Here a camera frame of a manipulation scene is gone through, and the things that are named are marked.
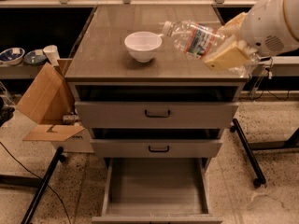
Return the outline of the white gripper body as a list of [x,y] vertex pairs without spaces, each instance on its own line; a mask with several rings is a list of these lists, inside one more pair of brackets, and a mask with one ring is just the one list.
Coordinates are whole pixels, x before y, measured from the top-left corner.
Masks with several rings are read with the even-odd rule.
[[299,0],[259,0],[247,13],[240,32],[261,56],[299,49]]

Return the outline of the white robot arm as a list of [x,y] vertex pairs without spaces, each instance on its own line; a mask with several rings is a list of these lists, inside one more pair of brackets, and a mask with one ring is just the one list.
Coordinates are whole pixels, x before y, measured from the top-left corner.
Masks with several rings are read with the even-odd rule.
[[259,0],[223,25],[225,41],[203,62],[213,70],[254,65],[299,48],[299,0]]

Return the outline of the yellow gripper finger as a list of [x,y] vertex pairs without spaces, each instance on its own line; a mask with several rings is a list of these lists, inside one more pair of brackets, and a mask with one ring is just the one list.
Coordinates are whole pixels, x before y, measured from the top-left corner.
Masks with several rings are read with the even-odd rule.
[[249,56],[235,41],[222,51],[217,51],[206,57],[204,64],[213,70],[224,70],[238,67],[249,61]]
[[225,23],[225,25],[223,26],[223,28],[225,30],[228,29],[237,29],[239,30],[244,19],[246,18],[247,13],[246,12],[242,12],[238,15],[236,15],[235,17],[233,17],[232,19],[230,19],[228,22]]

